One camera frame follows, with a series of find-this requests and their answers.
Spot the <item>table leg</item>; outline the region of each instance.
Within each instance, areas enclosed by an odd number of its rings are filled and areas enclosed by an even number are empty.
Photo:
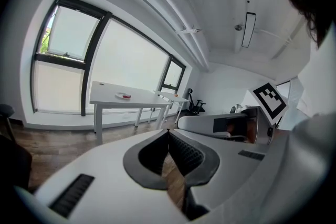
[[[97,105],[94,104],[94,108],[93,108],[93,130],[94,130],[94,133],[96,133],[96,111],[97,111]]]
[[[136,121],[135,121],[135,127],[138,127],[138,126],[139,126],[139,121],[140,121],[140,118],[141,118],[142,110],[143,110],[143,109],[139,109],[138,117],[136,117]]]
[[[96,108],[96,144],[102,145],[103,144],[103,136],[102,136],[102,121],[103,121],[103,108],[97,104]]]
[[[166,117],[167,117],[168,112],[169,112],[169,108],[170,108],[170,105],[167,106],[166,113],[165,113],[165,115],[164,115],[164,117],[163,117],[163,120],[162,120],[162,122],[161,122],[161,124],[160,124],[160,129],[161,129],[161,127],[162,127],[162,124],[163,124],[164,121],[166,120]]]
[[[153,111],[154,111],[154,108],[151,109],[151,115],[149,116],[148,123],[151,123],[151,118],[152,118]]]
[[[179,114],[177,115],[177,118],[176,118],[176,121],[175,121],[175,124],[177,123],[177,121],[179,120],[179,117],[180,117],[180,114],[181,114],[181,110],[182,110],[182,107],[183,107],[183,102],[180,102],[180,111],[179,111]]]
[[[164,114],[165,110],[166,109],[164,109],[164,108],[160,109],[159,116],[156,119],[156,126],[155,126],[156,130],[158,130],[159,127],[160,127],[160,123],[161,123],[161,120],[162,120],[162,117],[163,117],[163,114]]]

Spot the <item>desk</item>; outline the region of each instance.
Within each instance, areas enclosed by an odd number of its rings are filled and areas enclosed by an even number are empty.
[[[116,97],[116,93],[124,92],[132,95],[130,99]],[[157,94],[137,88],[130,88],[104,82],[92,82],[90,104],[94,104],[94,131],[97,136],[97,144],[101,145],[102,140],[102,113],[103,109],[139,109],[138,117],[135,122],[137,127],[144,108],[161,108],[156,120],[156,129],[159,129],[161,119],[165,109],[171,103],[158,97]]]
[[[174,94],[169,93],[169,92],[159,92],[159,91],[156,91],[155,94],[159,94],[159,95],[161,95],[161,96],[163,96],[163,97],[168,98],[168,99],[169,99],[168,102],[169,102],[170,104],[175,104],[175,103],[177,103],[178,107],[180,108],[180,111],[179,111],[179,114],[178,114],[178,116],[177,116],[177,118],[176,118],[176,121],[175,121],[175,124],[176,124],[177,121],[179,120],[179,117],[180,117],[180,114],[181,114],[181,110],[182,110],[183,103],[184,103],[184,102],[189,102],[189,100],[184,99],[184,98],[182,98],[182,97],[176,97]],[[164,115],[164,117],[163,117],[163,120],[162,120],[162,122],[161,122],[160,128],[161,128],[163,122],[165,121],[165,119],[166,119],[166,117],[167,117],[167,115],[168,115],[169,109],[170,109],[170,106],[167,107],[167,111],[166,111],[166,113],[165,113],[165,115]],[[152,110],[151,115],[150,115],[150,117],[149,117],[149,119],[148,119],[148,123],[149,123],[150,120],[151,120],[152,114],[153,114],[153,110]]]

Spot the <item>wooden floor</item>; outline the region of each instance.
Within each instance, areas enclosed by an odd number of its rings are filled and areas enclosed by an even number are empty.
[[[162,128],[177,128],[175,120],[176,116],[168,117]],[[12,127],[17,143],[33,156],[29,180],[30,189],[37,188],[57,170],[96,146],[93,131],[43,131],[26,129],[15,124],[12,124]],[[153,130],[155,130],[155,121],[140,123],[137,128],[134,125],[128,125],[103,129],[103,142],[108,143]],[[0,132],[6,133],[3,126]],[[167,181],[169,196],[181,208],[184,197],[184,177],[170,155],[165,159],[162,176]]]

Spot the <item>black window frame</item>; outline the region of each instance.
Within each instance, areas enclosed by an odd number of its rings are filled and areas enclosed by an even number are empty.
[[[91,37],[89,46],[87,48],[86,54],[85,54],[85,58],[84,61],[78,61],[74,58],[62,58],[62,57],[57,57],[57,56],[53,56],[53,55],[49,55],[49,54],[40,54],[39,53],[39,49],[40,49],[40,44],[45,32],[45,29],[48,25],[48,22],[56,8],[56,6],[62,6],[62,7],[66,7],[66,8],[70,8],[73,10],[76,10],[78,12],[84,13],[86,15],[92,16],[94,18],[99,19],[99,22],[93,32],[93,35]],[[156,46],[157,48],[159,48],[161,51],[163,51],[164,53],[166,53],[169,56],[169,60],[166,64],[166,67],[164,69],[163,72],[163,76],[161,77],[161,81],[160,81],[160,88],[159,90],[161,90],[162,88],[169,88],[169,89],[173,89],[175,90],[175,92],[177,92],[177,90],[180,87],[181,84],[181,80],[183,78],[183,74],[184,74],[184,70],[185,70],[185,66],[178,61],[172,54],[170,54],[167,50],[165,50],[163,47],[161,47],[157,42],[155,42],[153,39],[151,39],[149,36],[147,36],[146,34],[144,34],[143,32],[139,31],[138,29],[136,29],[135,27],[133,27],[132,25],[130,25],[129,23],[125,22],[124,20],[114,16],[111,12],[107,12],[101,8],[95,7],[91,4],[85,3],[83,1],[80,0],[55,0],[54,3],[52,4],[52,6],[50,7],[50,9],[48,10],[47,15],[45,16],[43,23],[41,24],[39,33],[38,33],[38,38],[36,40],[35,43],[35,48],[33,51],[33,55],[32,55],[32,63],[31,63],[31,67],[30,67],[30,98],[31,98],[31,105],[33,107],[33,112],[37,112],[38,109],[36,108],[35,105],[35,89],[34,89],[34,72],[35,72],[35,61],[41,61],[41,62],[48,62],[48,63],[53,63],[56,65],[60,65],[60,66],[66,66],[66,67],[71,67],[71,68],[77,68],[77,69],[81,69],[84,70],[84,74],[83,74],[83,80],[82,80],[82,87],[81,87],[81,100],[80,100],[80,114],[82,116],[86,115],[86,95],[87,95],[87,89],[88,89],[88,83],[89,83],[89,75],[90,75],[90,69],[91,69],[91,65],[93,62],[93,58],[97,49],[97,45],[99,43],[99,40],[102,36],[102,34],[104,33],[104,30],[109,22],[110,19],[114,19],[116,21],[118,21],[119,23],[121,23],[122,25],[126,26],[127,28],[130,28],[131,30],[133,30],[134,32],[136,32],[137,34],[139,34],[140,36],[142,36],[143,38],[145,38],[146,40],[148,40],[150,43],[152,43],[154,46]],[[175,64],[177,64],[178,66],[180,66],[182,68],[182,72],[179,78],[179,81],[177,83],[177,87],[172,87],[169,85],[165,85],[164,84],[164,80],[166,78],[166,75],[168,73],[168,69],[169,66],[171,64],[171,62],[174,62]]]
[[[170,67],[172,62],[182,68],[182,71],[181,71],[181,74],[180,74],[180,77],[179,77],[179,80],[177,82],[176,87],[171,86],[171,85],[167,85],[167,84],[164,83],[164,81],[167,77],[167,74],[168,74],[169,67]],[[175,90],[175,93],[177,93],[177,91],[180,88],[180,84],[181,84],[181,81],[182,81],[182,78],[183,78],[183,75],[184,75],[185,68],[186,68],[185,65],[183,65],[179,60],[177,60],[173,55],[170,55],[169,59],[168,59],[168,62],[167,62],[167,65],[164,69],[163,76],[162,76],[162,79],[160,81],[158,91],[162,91],[162,88],[167,88],[167,89]]]

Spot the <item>vent grille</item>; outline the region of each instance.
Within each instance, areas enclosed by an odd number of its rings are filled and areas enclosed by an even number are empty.
[[[94,177],[81,174],[50,206],[51,210],[67,218],[91,185]]]
[[[251,158],[251,159],[257,159],[258,161],[262,161],[265,157],[264,154],[255,153],[251,151],[240,151],[238,154],[244,157]]]

